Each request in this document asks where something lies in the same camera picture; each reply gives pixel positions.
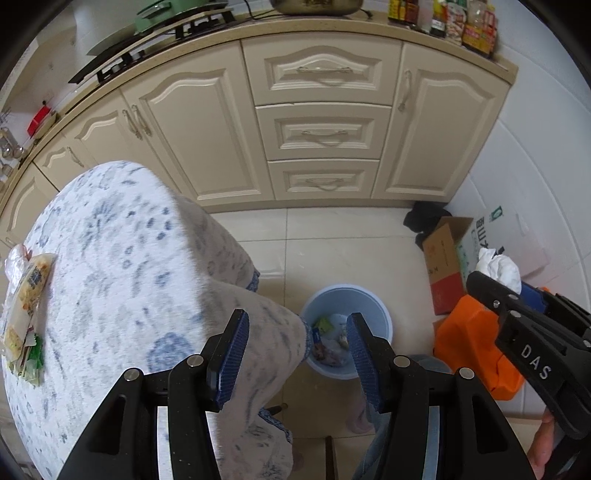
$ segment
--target wall tile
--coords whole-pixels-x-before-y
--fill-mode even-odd
[[[579,261],[568,225],[552,192],[502,122],[493,127],[470,176],[487,207],[512,207],[546,250],[550,264],[528,281],[534,285],[543,284]],[[474,196],[472,193],[462,201],[469,202]],[[507,232],[508,236],[513,234],[513,231]]]
[[[529,418],[540,418],[544,413],[546,404],[535,392],[534,387],[529,383],[525,383],[525,397],[523,405],[523,415]]]
[[[583,263],[577,263],[558,277],[546,282],[546,287],[552,293],[561,293],[570,300],[581,305],[585,310],[589,308],[589,288],[583,271]]]
[[[528,57],[564,85],[591,111],[591,89],[558,38],[515,0],[495,0],[499,43]]]
[[[585,272],[585,276],[587,277],[587,284],[589,286],[589,294],[591,295],[591,254],[587,255],[583,260],[583,271]]]
[[[511,60],[519,73],[499,118],[539,168],[585,256],[591,252],[591,113],[531,60],[516,51]]]
[[[486,210],[486,205],[474,185],[472,176],[468,175],[460,185],[452,201],[446,206],[454,216],[476,216]]]

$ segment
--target chair leg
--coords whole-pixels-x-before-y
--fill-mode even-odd
[[[279,412],[287,410],[287,403],[282,403],[281,405],[274,405],[272,407],[269,407],[267,410],[271,415],[277,415]]]
[[[333,438],[330,436],[326,437],[324,439],[324,446],[326,447],[326,480],[339,480]]]

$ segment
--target screw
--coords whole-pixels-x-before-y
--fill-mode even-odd
[[[133,380],[139,377],[139,370],[137,368],[130,368],[123,374],[123,378],[126,379],[128,382],[132,382]]]
[[[198,367],[203,363],[203,357],[201,355],[191,355],[187,358],[187,365],[190,367]]]
[[[471,368],[462,367],[460,369],[460,376],[466,380],[472,380],[472,378],[474,378],[474,372]]]
[[[394,365],[400,368],[406,368],[410,365],[410,360],[403,355],[399,355],[394,359]]]

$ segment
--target orange container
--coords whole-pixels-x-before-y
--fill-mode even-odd
[[[496,347],[498,315],[464,295],[435,332],[433,354],[452,371],[469,367],[495,400],[510,400],[525,379]]]

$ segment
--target drawer handle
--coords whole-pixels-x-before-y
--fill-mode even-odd
[[[335,135],[349,135],[349,132],[347,130],[336,130],[328,134],[317,134],[310,130],[302,130],[301,134],[308,137],[334,137]]]
[[[141,129],[144,131],[144,133],[146,135],[148,135],[149,137],[152,136],[152,131],[150,130],[150,128],[148,127],[148,124],[145,122],[144,117],[142,116],[141,112],[139,111],[139,108],[137,105],[132,105],[131,109],[134,111],[135,113],[135,117],[138,120],[139,126],[141,127]]]
[[[121,112],[123,113],[123,116],[127,120],[127,126],[129,127],[129,130],[131,131],[131,133],[133,133],[136,137],[138,137],[140,140],[142,140],[142,134],[139,133],[138,127],[135,126],[135,123],[131,119],[129,112],[125,109],[121,110]]]
[[[345,181],[345,179],[332,179],[332,180],[326,180],[326,181],[306,179],[306,183],[310,183],[314,187],[316,187],[320,190],[324,190],[325,192],[332,192],[332,191],[336,190],[340,186],[338,184],[342,183],[344,181]]]
[[[297,67],[297,73],[353,73],[351,67],[335,67],[332,69],[325,69],[322,67]]]
[[[75,153],[72,151],[72,149],[70,147],[67,147],[68,152],[70,153],[70,156],[72,157],[72,162],[74,162],[75,164],[81,166],[82,168],[84,168],[84,164],[78,159],[78,157],[76,157]]]
[[[406,80],[406,91],[402,96],[402,102],[400,102],[400,105],[398,105],[399,112],[404,112],[404,109],[406,108],[406,103],[408,102],[408,99],[410,98],[410,94],[413,89],[413,73],[410,70],[405,70],[404,78]]]

